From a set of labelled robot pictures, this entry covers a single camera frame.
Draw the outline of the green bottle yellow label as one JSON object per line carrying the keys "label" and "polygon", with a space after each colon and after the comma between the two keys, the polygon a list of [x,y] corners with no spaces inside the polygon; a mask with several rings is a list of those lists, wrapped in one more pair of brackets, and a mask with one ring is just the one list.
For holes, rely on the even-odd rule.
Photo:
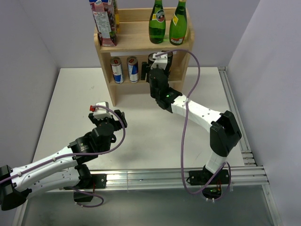
{"label": "green bottle yellow label", "polygon": [[169,41],[173,45],[181,45],[187,31],[186,1],[179,0],[169,28]]}

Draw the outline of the green Perrier bottle red label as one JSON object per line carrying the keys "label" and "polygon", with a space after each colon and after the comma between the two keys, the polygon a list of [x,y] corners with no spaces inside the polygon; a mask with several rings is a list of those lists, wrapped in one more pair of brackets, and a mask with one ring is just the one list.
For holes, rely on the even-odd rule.
{"label": "green Perrier bottle red label", "polygon": [[154,44],[162,43],[166,32],[165,12],[161,0],[156,0],[149,19],[149,39]]}

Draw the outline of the black can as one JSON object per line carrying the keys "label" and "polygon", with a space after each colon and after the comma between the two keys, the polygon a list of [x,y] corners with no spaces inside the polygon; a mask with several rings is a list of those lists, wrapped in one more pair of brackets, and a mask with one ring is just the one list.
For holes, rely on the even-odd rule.
{"label": "black can", "polygon": [[148,55],[148,64],[149,65],[153,65],[153,63],[155,62],[155,59],[153,58],[154,53],[150,53]]}
{"label": "black can", "polygon": [[171,64],[172,65],[172,60],[173,60],[173,52],[169,52],[167,54],[167,64]]}

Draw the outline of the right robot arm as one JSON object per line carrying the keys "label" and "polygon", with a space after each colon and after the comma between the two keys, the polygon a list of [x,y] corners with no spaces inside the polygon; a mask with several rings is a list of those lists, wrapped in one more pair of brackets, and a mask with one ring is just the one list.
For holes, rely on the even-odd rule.
{"label": "right robot arm", "polygon": [[185,127],[191,120],[209,133],[212,154],[203,168],[203,178],[210,184],[215,183],[221,166],[242,137],[234,114],[217,112],[189,100],[169,86],[163,69],[151,68],[147,62],[142,62],[142,79],[150,84],[150,96],[160,108],[185,117]]}

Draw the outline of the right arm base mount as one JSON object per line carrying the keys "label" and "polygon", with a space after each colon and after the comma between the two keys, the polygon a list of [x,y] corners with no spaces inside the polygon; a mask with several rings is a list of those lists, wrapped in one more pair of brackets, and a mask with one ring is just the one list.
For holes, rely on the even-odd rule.
{"label": "right arm base mount", "polygon": [[[204,186],[213,176],[206,168],[202,170],[190,170],[186,182],[191,186]],[[231,175],[227,169],[220,170],[217,175],[211,180],[209,185],[202,191],[202,195],[207,200],[217,200],[225,193],[230,191]]]}

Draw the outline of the Red Bull can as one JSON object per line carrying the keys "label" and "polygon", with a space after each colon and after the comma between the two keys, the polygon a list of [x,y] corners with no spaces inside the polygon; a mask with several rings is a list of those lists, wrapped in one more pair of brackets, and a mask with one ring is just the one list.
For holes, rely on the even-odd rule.
{"label": "Red Bull can", "polygon": [[139,67],[138,67],[138,60],[135,56],[129,56],[127,58],[127,70],[129,80],[132,83],[136,83],[139,81]]}
{"label": "Red Bull can", "polygon": [[122,62],[119,57],[112,57],[110,60],[111,70],[113,74],[114,81],[118,84],[124,82],[124,75],[122,69]]}

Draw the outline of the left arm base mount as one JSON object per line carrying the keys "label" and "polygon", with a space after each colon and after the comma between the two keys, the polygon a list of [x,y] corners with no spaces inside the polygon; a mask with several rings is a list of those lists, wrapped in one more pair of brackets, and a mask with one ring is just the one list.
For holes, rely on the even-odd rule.
{"label": "left arm base mount", "polygon": [[[94,193],[96,189],[105,189],[106,188],[106,182],[107,182],[107,175],[106,174],[92,174],[92,178],[88,182],[88,184],[84,187],[84,189],[91,189]],[[81,194],[77,191],[74,191],[73,193],[73,199],[75,202],[80,203],[86,203],[91,202],[93,197],[91,195],[87,194]]]}

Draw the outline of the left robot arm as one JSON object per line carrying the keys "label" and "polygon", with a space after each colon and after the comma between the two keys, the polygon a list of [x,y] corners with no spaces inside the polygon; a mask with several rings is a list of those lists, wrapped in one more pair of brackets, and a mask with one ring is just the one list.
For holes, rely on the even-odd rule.
{"label": "left robot arm", "polygon": [[125,114],[99,105],[88,115],[95,128],[60,151],[30,164],[0,168],[0,209],[12,210],[33,196],[57,188],[78,192],[92,182],[86,162],[112,152],[115,132],[127,128]]}

